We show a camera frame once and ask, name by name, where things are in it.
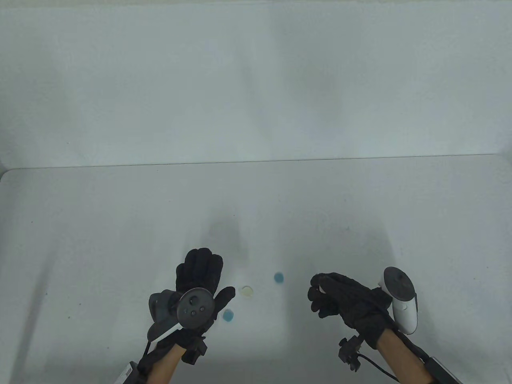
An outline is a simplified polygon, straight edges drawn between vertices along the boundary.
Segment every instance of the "blue disc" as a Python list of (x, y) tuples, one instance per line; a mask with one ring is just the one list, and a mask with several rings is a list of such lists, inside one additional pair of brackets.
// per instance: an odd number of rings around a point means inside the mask
[(274, 275), (274, 280), (276, 283), (282, 284), (285, 280), (285, 277), (281, 272), (276, 272)]
[(231, 320), (233, 320), (233, 317), (234, 317), (234, 313), (232, 310), (230, 309), (226, 309), (224, 311), (224, 313), (222, 314), (222, 318), (224, 320), (226, 320), (227, 322), (230, 322)]

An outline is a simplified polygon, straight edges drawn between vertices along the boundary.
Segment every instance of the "cable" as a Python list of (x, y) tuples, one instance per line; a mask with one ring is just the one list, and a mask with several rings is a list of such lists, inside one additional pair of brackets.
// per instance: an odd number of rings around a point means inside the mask
[(392, 378), (393, 380), (395, 380), (396, 382), (399, 382), (398, 379), (393, 376), (391, 373), (389, 373), (388, 371), (386, 371), (384, 368), (381, 368), (377, 363), (375, 363), (372, 359), (370, 359), (369, 357), (366, 357), (364, 356), (363, 354), (361, 353), (358, 353), (357, 354), (357, 357), (362, 357), (363, 359), (365, 359), (367, 362), (369, 362), (371, 365), (373, 365), (375, 368), (377, 368), (379, 371), (381, 371), (384, 375)]

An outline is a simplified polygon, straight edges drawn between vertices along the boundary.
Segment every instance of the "table surface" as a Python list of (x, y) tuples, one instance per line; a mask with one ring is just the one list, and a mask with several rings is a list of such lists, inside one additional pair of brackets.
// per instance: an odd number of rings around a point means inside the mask
[(306, 292), (317, 272), (375, 287), (389, 265), (418, 293), (414, 342), (466, 384), (512, 375), (512, 167), (498, 156), (12, 170), (0, 212), (0, 382), (112, 383), (144, 350), (149, 295), (202, 246), (224, 258), (220, 287), (254, 295), (176, 382), (385, 382), (338, 360), (353, 332)]

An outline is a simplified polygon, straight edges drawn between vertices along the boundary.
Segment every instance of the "yellow disc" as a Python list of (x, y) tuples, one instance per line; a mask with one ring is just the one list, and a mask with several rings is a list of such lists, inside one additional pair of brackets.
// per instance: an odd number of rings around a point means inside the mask
[(245, 297), (251, 297), (252, 294), (254, 293), (254, 291), (252, 290), (251, 287), (249, 287), (248, 285), (246, 285), (245, 287), (243, 287), (241, 290), (240, 290), (240, 293), (245, 296)]

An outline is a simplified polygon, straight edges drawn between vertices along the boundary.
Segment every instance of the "black clip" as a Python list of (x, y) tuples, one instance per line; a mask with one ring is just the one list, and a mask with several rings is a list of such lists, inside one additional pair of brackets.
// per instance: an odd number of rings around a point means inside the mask
[(357, 353), (361, 348), (361, 344), (364, 340), (360, 338), (360, 336), (352, 336), (350, 340), (347, 340), (344, 337), (340, 342), (339, 346), (341, 347), (338, 352), (338, 357), (345, 363), (350, 366), (350, 370), (357, 372), (361, 363), (357, 358)]
[(194, 365), (199, 356), (204, 356), (207, 349), (208, 347), (206, 346), (204, 341), (201, 341), (195, 349), (186, 351), (181, 357), (181, 360), (187, 364)]

